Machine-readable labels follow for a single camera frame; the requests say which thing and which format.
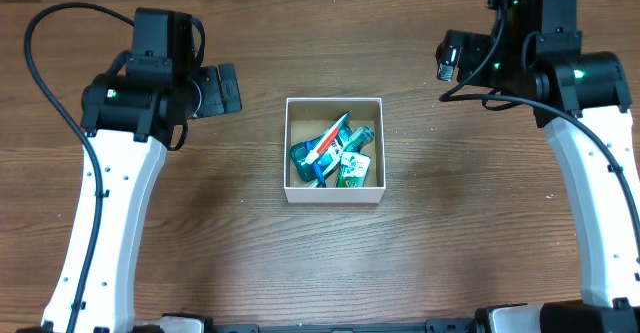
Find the white cardboard box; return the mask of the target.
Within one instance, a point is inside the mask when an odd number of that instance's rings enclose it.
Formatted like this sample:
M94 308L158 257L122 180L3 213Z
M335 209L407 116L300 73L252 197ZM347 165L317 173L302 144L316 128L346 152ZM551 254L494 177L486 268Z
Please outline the white cardboard box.
M347 123L353 129L368 125L374 140L362 149L372 158L362 187L336 188L335 178L325 188L308 188L299 178L290 157L291 147L323 133L348 112ZM290 203L301 204L377 204L387 186L384 146L383 105L380 98L289 98L285 104L283 188Z

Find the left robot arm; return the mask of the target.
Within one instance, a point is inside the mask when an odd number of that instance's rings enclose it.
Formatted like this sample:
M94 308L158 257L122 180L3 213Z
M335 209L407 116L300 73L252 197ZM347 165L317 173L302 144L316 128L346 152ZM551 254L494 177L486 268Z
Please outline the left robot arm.
M140 8L133 43L81 96L69 126L83 147L72 233L42 332L140 332L135 276L147 208L169 152L191 120L242 108L235 69L203 62L205 32L190 14Z

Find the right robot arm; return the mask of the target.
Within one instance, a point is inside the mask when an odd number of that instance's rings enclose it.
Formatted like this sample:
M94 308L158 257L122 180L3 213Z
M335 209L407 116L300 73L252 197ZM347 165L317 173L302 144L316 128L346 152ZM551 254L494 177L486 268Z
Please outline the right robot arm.
M577 0L487 0L489 34L450 30L436 50L445 102L532 109L561 173L575 225L580 296L430 319L429 332L635 332L639 328L639 175L632 96L618 57L584 53Z

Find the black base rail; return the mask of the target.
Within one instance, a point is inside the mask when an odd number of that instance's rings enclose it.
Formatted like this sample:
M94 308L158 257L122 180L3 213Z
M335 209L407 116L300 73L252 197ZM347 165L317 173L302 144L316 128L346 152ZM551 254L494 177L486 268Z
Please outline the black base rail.
M484 333L473 318L432 318L418 323L258 326L212 325L206 333Z

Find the teal toothpaste tube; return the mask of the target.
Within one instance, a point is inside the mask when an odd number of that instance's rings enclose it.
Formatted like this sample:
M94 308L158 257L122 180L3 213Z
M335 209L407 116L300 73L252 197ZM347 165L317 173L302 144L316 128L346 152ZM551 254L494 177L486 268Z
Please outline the teal toothpaste tube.
M321 136L318 143L309 151L303 160L304 165L311 165L315 163L329 148L333 140L338 135L340 128L344 125L350 116L350 111L344 113L338 120L336 120Z

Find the green toothbrush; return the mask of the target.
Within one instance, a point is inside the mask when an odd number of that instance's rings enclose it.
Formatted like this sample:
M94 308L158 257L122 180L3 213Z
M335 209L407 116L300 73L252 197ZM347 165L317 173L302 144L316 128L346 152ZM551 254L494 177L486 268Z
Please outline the green toothbrush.
M361 126L352 130L349 126L340 129L325 153L317 160L327 179L341 163L341 156L345 152L359 153L375 137L375 132L370 126ZM316 177L308 184L309 188L318 187Z

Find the blue disposable razor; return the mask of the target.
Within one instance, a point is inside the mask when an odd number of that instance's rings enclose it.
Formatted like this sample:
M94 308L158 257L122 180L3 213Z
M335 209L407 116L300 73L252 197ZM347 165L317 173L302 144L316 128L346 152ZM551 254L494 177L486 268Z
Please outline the blue disposable razor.
M310 141L306 141L305 142L305 148L306 148L306 150L308 152L312 151L312 145L311 145ZM326 181L325 181L325 178L324 178L323 171L321 170L317 160L315 160L312 163L312 168L313 168L313 171L314 171L318 186L320 186L322 188L325 188L326 187Z

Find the blue mouthwash bottle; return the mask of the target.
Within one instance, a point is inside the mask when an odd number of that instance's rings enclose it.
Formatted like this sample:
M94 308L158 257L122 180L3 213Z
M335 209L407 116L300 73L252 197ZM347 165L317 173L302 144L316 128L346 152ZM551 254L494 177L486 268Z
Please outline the blue mouthwash bottle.
M325 176L328 176L335 171L340 163L342 153L360 153L362 148L371 143L374 138L375 131L370 126L361 126L356 130L352 130L348 125L342 126L329 148L319 157L317 161L319 168ZM304 142L294 144L290 150L290 158L294 163L298 177L303 182L309 182L316 178L314 168L303 163L307 153Z

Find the green floss packet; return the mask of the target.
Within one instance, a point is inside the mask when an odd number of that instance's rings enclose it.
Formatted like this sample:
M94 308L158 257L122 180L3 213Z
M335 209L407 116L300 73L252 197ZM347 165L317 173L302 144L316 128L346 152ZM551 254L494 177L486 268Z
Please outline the green floss packet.
M361 188L368 175L371 158L367 155L345 152L341 156L336 188Z

